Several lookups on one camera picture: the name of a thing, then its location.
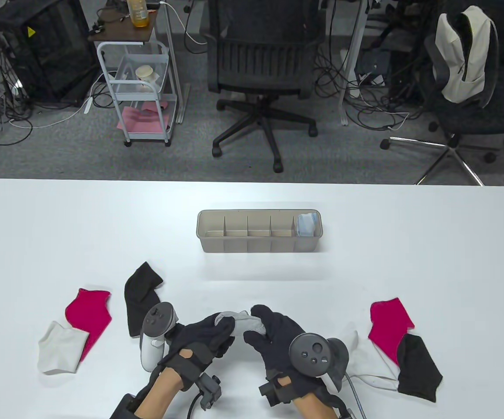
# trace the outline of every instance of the chair base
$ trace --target chair base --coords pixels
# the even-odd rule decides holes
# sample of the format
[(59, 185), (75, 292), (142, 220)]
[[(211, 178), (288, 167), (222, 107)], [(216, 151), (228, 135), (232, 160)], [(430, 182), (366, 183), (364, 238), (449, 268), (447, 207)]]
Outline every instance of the chair base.
[(284, 170), (281, 154), (279, 153), (277, 142), (275, 141), (275, 138), (273, 136), (273, 131), (269, 124), (269, 120), (288, 120), (290, 122), (308, 124), (308, 134), (310, 137), (316, 137), (318, 135), (318, 128), (316, 128), (316, 121), (312, 118), (307, 118), (295, 113), (271, 108), (270, 106), (272, 102), (277, 99), (277, 96), (264, 96), (258, 98), (256, 103), (240, 102), (238, 100), (218, 100), (216, 103), (217, 110), (224, 110), (228, 106), (229, 108), (246, 112), (247, 115), (213, 140), (213, 147), (211, 150), (213, 157), (218, 158), (223, 155), (223, 151), (220, 148), (220, 143), (222, 141), (226, 140), (237, 132), (242, 131), (244, 128), (250, 126), (254, 122), (257, 122), (264, 129), (265, 136), (267, 137), (267, 141), (269, 143), (271, 151), (273, 152), (273, 171), (275, 173), (281, 173)]
[(493, 162), (495, 160), (495, 155), (493, 152), (499, 151), (497, 148), (488, 148), (488, 147), (480, 147), (480, 146), (470, 146), (470, 145), (459, 145), (459, 136), (451, 137), (451, 141), (449, 141), (448, 144), (440, 144), (438, 142), (430, 142), (430, 141), (421, 141), (421, 140), (412, 140), (410, 138), (400, 138), (400, 137), (389, 137), (382, 140), (380, 143), (380, 148), (383, 150), (387, 150), (390, 147), (391, 142), (399, 142), (401, 144), (410, 144), (410, 145), (419, 145), (419, 146), (424, 146), (424, 147), (429, 147), (429, 148), (437, 148), (439, 150), (443, 150), (442, 154), (438, 157), (438, 159), (432, 163), (432, 165), (425, 171), (425, 173), (415, 182), (415, 185), (420, 185), (422, 184), (428, 176), (431, 174), (431, 172), (436, 168), (436, 166), (439, 165), (439, 163), (446, 157), (446, 156), (452, 156), (455, 158), (455, 160), (459, 163), (461, 168), (465, 173), (467, 173), (473, 181), (479, 185), (479, 186), (484, 186), (483, 182), (477, 176), (477, 174), (471, 169), (469, 164), (463, 159), (461, 154), (457, 151), (459, 148), (464, 148), (467, 150), (479, 150), (479, 151), (488, 151), (489, 153), (487, 156), (488, 158), (485, 157), (485, 160), (487, 162)]

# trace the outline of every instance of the forearm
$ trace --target forearm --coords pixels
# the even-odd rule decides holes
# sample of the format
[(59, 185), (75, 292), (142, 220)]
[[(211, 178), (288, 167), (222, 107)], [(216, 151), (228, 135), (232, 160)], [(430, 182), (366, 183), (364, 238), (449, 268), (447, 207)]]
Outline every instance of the forearm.
[(182, 390), (182, 387), (180, 375), (172, 368), (166, 368), (154, 382), (135, 415), (141, 419), (162, 419), (172, 399)]
[[(280, 378), (281, 385), (289, 385), (288, 377)], [(292, 401), (304, 419), (337, 419), (335, 411), (324, 405), (313, 393), (299, 397)]]

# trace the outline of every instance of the yellow bottle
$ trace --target yellow bottle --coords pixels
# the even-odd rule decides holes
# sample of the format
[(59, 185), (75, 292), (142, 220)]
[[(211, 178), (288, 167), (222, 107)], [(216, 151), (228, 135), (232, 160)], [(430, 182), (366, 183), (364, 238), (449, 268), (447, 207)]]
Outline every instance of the yellow bottle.
[(146, 27), (149, 24), (149, 12), (146, 0), (128, 0), (130, 18), (135, 27)]

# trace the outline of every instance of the pink sock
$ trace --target pink sock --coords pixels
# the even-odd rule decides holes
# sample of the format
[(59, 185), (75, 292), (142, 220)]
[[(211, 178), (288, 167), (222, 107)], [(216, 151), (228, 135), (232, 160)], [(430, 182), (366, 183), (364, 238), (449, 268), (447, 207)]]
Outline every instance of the pink sock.
[(372, 320), (372, 330), (368, 339), (374, 342), (389, 359), (399, 365), (397, 360), (399, 344), (407, 330), (415, 327), (405, 311), (405, 307), (399, 299), (372, 303), (370, 320)]
[(79, 288), (77, 297), (66, 307), (66, 319), (70, 325), (89, 333), (80, 361), (85, 359), (112, 320), (106, 308), (108, 298), (108, 291), (87, 291)]

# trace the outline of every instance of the storage organizer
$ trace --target storage organizer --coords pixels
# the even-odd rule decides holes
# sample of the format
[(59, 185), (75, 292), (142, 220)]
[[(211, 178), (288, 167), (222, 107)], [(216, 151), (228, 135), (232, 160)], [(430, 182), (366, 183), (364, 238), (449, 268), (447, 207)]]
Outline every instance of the storage organizer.
[[(318, 214), (314, 237), (296, 235), (300, 214)], [(322, 237), (315, 209), (211, 209), (198, 214), (197, 235), (206, 253), (311, 252)]]

